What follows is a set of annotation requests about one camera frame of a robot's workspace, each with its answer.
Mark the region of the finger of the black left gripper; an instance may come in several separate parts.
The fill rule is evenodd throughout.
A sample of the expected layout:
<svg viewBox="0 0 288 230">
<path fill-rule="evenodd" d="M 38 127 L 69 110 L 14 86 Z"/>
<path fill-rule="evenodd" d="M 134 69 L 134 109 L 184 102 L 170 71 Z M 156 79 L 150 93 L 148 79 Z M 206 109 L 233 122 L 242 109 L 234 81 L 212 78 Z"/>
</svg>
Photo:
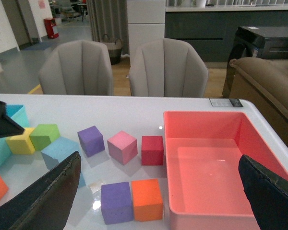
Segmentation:
<svg viewBox="0 0 288 230">
<path fill-rule="evenodd" d="M 21 135 L 24 128 L 8 117 L 6 103 L 0 101 L 0 138 Z"/>
</svg>

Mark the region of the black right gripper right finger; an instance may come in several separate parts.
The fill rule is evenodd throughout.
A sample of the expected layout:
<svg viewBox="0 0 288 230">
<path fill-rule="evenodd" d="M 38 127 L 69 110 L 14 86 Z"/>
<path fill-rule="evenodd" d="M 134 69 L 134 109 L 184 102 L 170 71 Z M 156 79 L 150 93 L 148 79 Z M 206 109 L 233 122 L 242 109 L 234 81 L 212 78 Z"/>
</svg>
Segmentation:
<svg viewBox="0 0 288 230">
<path fill-rule="evenodd" d="M 247 155 L 238 170 L 244 193 L 262 230 L 288 230 L 288 180 Z"/>
</svg>

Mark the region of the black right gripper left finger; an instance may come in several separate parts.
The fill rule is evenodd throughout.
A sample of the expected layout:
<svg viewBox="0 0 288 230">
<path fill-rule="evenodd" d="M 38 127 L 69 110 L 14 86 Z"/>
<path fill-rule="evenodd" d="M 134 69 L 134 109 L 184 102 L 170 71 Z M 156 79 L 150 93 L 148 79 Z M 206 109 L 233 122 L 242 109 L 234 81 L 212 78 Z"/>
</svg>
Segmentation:
<svg viewBox="0 0 288 230">
<path fill-rule="evenodd" d="M 74 152 L 0 206 L 0 230 L 62 230 L 77 193 L 81 156 Z"/>
</svg>

